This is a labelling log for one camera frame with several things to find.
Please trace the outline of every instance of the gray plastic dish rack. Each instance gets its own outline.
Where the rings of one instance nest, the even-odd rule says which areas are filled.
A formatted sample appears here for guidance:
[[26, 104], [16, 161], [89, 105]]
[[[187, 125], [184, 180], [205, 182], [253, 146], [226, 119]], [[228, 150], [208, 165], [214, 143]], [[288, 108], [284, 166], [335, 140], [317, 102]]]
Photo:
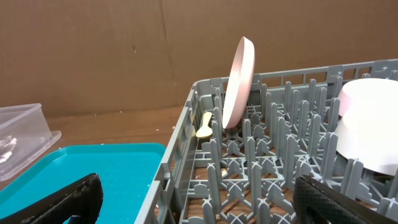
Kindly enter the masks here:
[[[398, 80], [397, 70], [394, 59], [255, 74], [242, 122], [227, 130], [221, 117], [228, 78], [194, 83], [135, 223], [295, 223], [285, 194], [302, 174], [398, 220], [398, 178], [374, 175], [361, 161], [337, 156], [333, 133], [337, 96], [350, 81], [343, 80], [345, 72], [351, 71], [352, 79]], [[326, 74], [324, 82], [310, 79], [313, 73]], [[302, 75], [302, 83], [286, 82], [292, 75]], [[272, 77], [280, 78], [280, 86], [263, 84]], [[213, 113], [213, 135], [202, 141], [195, 134], [206, 111]], [[197, 179], [198, 168], [206, 168], [206, 179]], [[202, 215], [187, 217], [194, 198], [203, 199]], [[236, 202], [251, 212], [233, 212], [230, 204]], [[270, 205], [285, 214], [273, 213]]]

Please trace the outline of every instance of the cardboard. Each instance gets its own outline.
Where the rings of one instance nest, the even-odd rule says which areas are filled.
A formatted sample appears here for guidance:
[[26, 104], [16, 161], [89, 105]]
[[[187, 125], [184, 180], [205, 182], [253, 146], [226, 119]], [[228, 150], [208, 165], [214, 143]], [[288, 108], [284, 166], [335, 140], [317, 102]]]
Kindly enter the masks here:
[[242, 36], [255, 72], [398, 57], [398, 1], [0, 2], [0, 106], [46, 116], [184, 104], [227, 77]]

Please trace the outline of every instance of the teal tray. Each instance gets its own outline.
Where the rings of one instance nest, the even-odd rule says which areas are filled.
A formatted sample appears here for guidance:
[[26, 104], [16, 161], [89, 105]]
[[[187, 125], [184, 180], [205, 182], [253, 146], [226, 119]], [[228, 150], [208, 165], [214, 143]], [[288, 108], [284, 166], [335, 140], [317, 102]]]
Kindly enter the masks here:
[[104, 202], [96, 223], [134, 223], [165, 147], [157, 143], [69, 146], [41, 159], [0, 192], [0, 218], [90, 174]]

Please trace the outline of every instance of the yellow spoon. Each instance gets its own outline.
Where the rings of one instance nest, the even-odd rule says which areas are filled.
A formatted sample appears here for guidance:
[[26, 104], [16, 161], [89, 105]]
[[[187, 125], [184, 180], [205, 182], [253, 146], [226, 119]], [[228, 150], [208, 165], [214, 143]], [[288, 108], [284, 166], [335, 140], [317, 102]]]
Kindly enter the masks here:
[[212, 115], [213, 114], [211, 112], [206, 112], [205, 114], [203, 114], [203, 122], [197, 132], [198, 138], [208, 138], [213, 134], [213, 130], [208, 126]]

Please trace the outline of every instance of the pink plate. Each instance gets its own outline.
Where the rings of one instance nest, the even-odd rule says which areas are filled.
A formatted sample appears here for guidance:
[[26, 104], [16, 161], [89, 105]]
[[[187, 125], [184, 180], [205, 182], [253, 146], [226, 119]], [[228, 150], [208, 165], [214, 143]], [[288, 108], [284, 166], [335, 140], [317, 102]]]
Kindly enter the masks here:
[[242, 117], [254, 71], [254, 45], [242, 37], [236, 49], [224, 102], [223, 128], [233, 128]]

